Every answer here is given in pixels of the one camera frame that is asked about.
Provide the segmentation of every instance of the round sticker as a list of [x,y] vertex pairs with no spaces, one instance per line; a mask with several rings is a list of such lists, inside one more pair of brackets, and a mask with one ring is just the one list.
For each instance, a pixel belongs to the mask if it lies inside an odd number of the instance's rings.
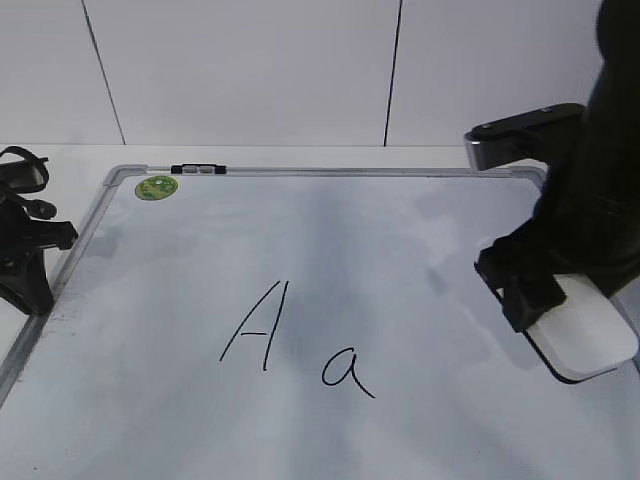
[[158,175],[141,181],[136,186],[136,197],[141,200],[162,200],[178,190],[178,181],[173,177]]

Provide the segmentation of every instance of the black marker writing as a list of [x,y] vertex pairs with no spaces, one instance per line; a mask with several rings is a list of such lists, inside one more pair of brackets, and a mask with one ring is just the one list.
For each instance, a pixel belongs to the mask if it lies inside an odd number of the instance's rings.
[[[346,372],[344,372],[344,375],[342,375],[342,377],[340,377],[335,382],[327,381],[326,376],[327,376],[327,370],[329,369],[329,366],[331,365],[331,363],[335,359],[337,359],[341,355],[344,355],[345,353],[351,353],[351,364],[349,365],[349,368],[347,369]],[[362,383],[360,383],[360,380],[358,380],[358,376],[356,375],[356,360],[357,360],[357,358],[358,358],[358,354],[355,353],[355,349],[353,347],[348,347],[348,348],[345,348],[343,350],[340,350],[338,353],[336,353],[333,357],[331,357],[329,359],[327,364],[322,369],[322,383],[324,383],[325,385],[327,385],[329,387],[335,387],[336,385],[339,385],[340,383],[342,383],[344,381],[344,379],[347,378],[347,376],[349,374],[351,374],[351,378],[353,378],[353,381],[356,382],[356,385],[358,385],[358,387],[360,387],[360,390],[362,390],[364,393],[369,395],[371,398],[376,398],[371,394],[371,392],[369,392],[369,390],[367,390],[365,388],[364,385],[362,385]]]
[[[222,352],[222,355],[220,355],[220,361],[221,362],[222,362],[222,360],[224,360],[224,357],[227,354],[227,352],[229,351],[229,348],[231,348],[231,345],[233,344],[233,342],[238,337],[238,334],[240,334],[240,336],[245,336],[245,335],[264,336],[264,335],[267,335],[266,332],[242,332],[242,333],[240,333],[240,331],[242,330],[244,325],[247,323],[247,320],[249,320],[249,318],[251,317],[253,312],[256,311],[256,309],[260,306],[260,304],[269,296],[269,294],[271,292],[273,292],[273,290],[275,290],[275,288],[278,285],[280,285],[280,281],[277,281],[276,283],[274,283],[271,286],[271,288],[269,288],[269,290],[267,290],[267,293],[265,293],[260,298],[260,300],[258,300],[258,302],[253,306],[253,308],[251,310],[249,310],[249,313],[247,314],[247,316],[244,317],[242,322],[240,322],[240,325],[238,325],[238,328],[236,329],[236,331],[233,333],[233,335],[231,335],[231,338],[229,339],[229,342],[227,343],[227,346],[224,348],[224,350]],[[278,315],[276,317],[275,323],[273,324],[273,328],[271,329],[271,334],[269,335],[269,343],[267,344],[267,348],[266,348],[266,350],[264,352],[264,359],[262,361],[262,370],[265,371],[265,372],[267,371],[267,361],[269,359],[269,352],[271,352],[271,344],[273,342],[273,337],[276,334],[276,329],[278,328],[278,323],[280,322],[280,317],[282,315],[282,309],[284,308],[284,299],[285,299],[285,296],[287,295],[287,289],[288,288],[289,288],[289,282],[285,282],[284,290],[282,291],[282,298],[280,299],[280,307],[278,308]]]

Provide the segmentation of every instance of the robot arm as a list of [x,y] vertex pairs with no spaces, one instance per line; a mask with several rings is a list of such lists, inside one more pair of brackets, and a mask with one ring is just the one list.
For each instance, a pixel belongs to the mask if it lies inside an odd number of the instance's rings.
[[[465,136],[480,170],[523,158],[548,165],[532,218],[476,263],[513,329],[530,340],[531,329],[567,300],[559,275],[583,275],[610,297],[640,274],[640,2],[605,0],[597,32],[604,63],[586,109],[547,107]],[[616,324],[612,341],[625,343]],[[635,353],[635,338],[628,347]]]

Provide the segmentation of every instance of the white writing surface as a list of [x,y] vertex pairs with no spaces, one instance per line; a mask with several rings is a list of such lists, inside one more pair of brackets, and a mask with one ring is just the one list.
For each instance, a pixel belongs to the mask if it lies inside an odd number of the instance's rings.
[[557,382],[473,270],[525,179],[126,179],[0,409],[7,478],[637,477],[633,365]]

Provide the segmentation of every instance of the white table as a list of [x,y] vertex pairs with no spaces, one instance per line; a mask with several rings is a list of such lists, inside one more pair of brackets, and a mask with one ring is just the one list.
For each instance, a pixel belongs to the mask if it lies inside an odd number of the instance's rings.
[[[147,147],[124,145],[22,145],[49,157],[51,180],[33,195],[58,207],[55,220],[70,220],[78,230],[111,168],[122,164],[172,165],[218,163],[228,166],[384,168],[467,167],[463,147]],[[64,258],[58,250],[46,253],[53,280]],[[0,301],[0,359],[4,358],[26,316]]]

